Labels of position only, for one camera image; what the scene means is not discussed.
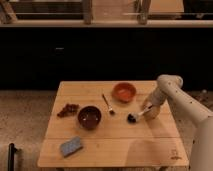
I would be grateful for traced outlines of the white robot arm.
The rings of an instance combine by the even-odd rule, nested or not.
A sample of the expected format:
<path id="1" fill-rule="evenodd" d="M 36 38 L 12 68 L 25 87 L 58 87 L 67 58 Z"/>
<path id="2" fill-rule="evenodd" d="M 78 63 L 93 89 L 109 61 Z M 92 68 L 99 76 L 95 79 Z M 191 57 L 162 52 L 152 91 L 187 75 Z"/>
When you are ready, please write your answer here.
<path id="1" fill-rule="evenodd" d="M 186 114 L 196 127 L 189 171 L 213 171 L 213 111 L 182 90 L 183 79 L 178 75 L 157 77 L 156 88 L 142 103 L 142 109 L 160 107 L 165 101 Z"/>

